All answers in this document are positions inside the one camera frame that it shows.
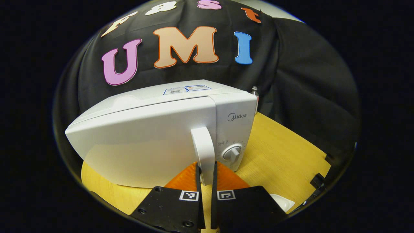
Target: black fabric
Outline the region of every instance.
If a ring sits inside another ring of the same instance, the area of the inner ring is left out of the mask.
[[[330,153],[334,164],[327,181],[336,176],[357,140],[359,104],[352,75],[329,43],[302,22],[271,18],[253,9],[261,20],[260,24],[255,23],[241,10],[247,6],[237,2],[222,0],[221,10],[204,10],[194,1],[178,0],[175,9],[146,16],[154,4],[147,2],[121,15],[119,18],[138,11],[103,37],[112,22],[102,27],[77,52],[61,77],[54,105],[55,134],[63,157],[76,174],[80,176],[82,160],[71,148],[64,130],[81,113],[123,92],[206,79],[245,91],[258,86],[258,111]],[[183,63],[173,52],[176,65],[154,67],[159,44],[154,30],[177,27],[188,38],[198,26],[217,29],[214,34],[217,62],[194,62],[195,49],[188,63]],[[234,60],[238,44],[233,33],[237,31],[252,37],[250,65]],[[137,48],[137,73],[125,84],[109,85],[103,74],[102,56],[118,49],[115,67],[121,73],[127,65],[122,47],[134,39],[142,39]]]

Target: small bottle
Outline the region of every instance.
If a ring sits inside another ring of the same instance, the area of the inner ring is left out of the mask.
[[[250,92],[252,95],[255,95],[257,98],[258,98],[258,100],[257,100],[257,102],[256,102],[256,112],[255,112],[255,115],[257,114],[257,112],[258,112],[258,105],[259,105],[259,93],[258,93],[258,88],[256,87],[256,86],[253,86],[253,88],[252,88],[252,92]]]

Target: letter cutout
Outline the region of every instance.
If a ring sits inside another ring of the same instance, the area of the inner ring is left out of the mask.
[[[176,27],[165,27],[154,31],[159,38],[158,61],[154,63],[155,68],[166,68],[177,63],[177,59],[171,56],[171,49],[177,53],[183,63],[190,60],[190,56],[197,47],[197,54],[193,60],[197,63],[213,63],[219,60],[214,53],[213,27],[197,27],[187,39]]]
[[[172,10],[177,7],[176,3],[177,2],[174,1],[174,2],[166,2],[163,4],[156,5],[155,7],[151,8],[151,10],[149,10],[147,13],[145,13],[145,15],[152,15],[160,11]]]
[[[201,9],[212,9],[212,10],[219,10],[221,9],[221,6],[219,5],[220,3],[217,1],[213,1],[213,0],[201,0],[197,2],[198,8]]]
[[[138,69],[137,47],[141,42],[141,39],[136,39],[124,45],[123,48],[127,51],[127,68],[123,73],[119,74],[115,71],[115,54],[118,53],[118,49],[113,49],[102,56],[103,75],[109,85],[121,85],[134,77]]]
[[[256,23],[261,23],[262,22],[262,21],[260,21],[260,19],[256,18],[256,16],[258,17],[259,15],[254,13],[252,9],[244,8],[244,7],[242,7],[241,9],[246,12],[246,16],[249,19],[255,21]]]
[[[253,63],[253,60],[250,57],[250,40],[252,37],[249,34],[242,32],[234,32],[234,35],[237,37],[238,44],[238,54],[234,60],[237,63],[244,65]]]
[[[103,37],[103,36],[105,36],[106,34],[108,34],[108,33],[110,33],[111,31],[113,31],[113,30],[115,30],[117,27],[118,27],[118,25],[119,24],[122,24],[123,22],[125,22],[125,21],[127,21],[128,19],[129,19],[129,17],[130,16],[133,16],[133,15],[135,15],[135,14],[137,14],[138,13],[138,11],[136,11],[136,12],[134,12],[134,13],[132,13],[132,14],[129,14],[129,15],[127,15],[127,16],[125,16],[125,17],[123,17],[123,18],[120,18],[120,19],[118,19],[117,21],[115,21],[109,28],[108,28],[108,30],[105,32],[105,33],[103,33],[102,34],[102,36],[101,37]]]

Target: midea logo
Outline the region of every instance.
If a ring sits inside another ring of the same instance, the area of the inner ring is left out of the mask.
[[[227,117],[227,120],[228,121],[233,121],[235,119],[239,119],[239,118],[246,117],[246,116],[247,116],[247,114],[239,114],[239,115],[236,115],[234,112],[232,112]]]

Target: label sticker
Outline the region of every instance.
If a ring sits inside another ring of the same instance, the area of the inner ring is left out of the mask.
[[[190,91],[200,91],[200,90],[210,90],[206,85],[194,85],[194,86],[186,86],[185,87],[189,92]]]
[[[234,195],[233,190],[222,190],[222,191],[217,191],[217,199],[219,201],[233,200],[233,199],[236,199],[236,196]]]
[[[182,92],[187,92],[187,89],[185,87],[175,87],[175,88],[165,89],[163,95],[182,93]]]
[[[225,145],[225,144],[227,144],[227,143],[229,143],[229,141],[228,141],[228,140],[226,140],[226,141],[222,141],[222,142],[219,142],[218,146]]]
[[[198,201],[198,192],[181,191],[180,200],[182,201]]]

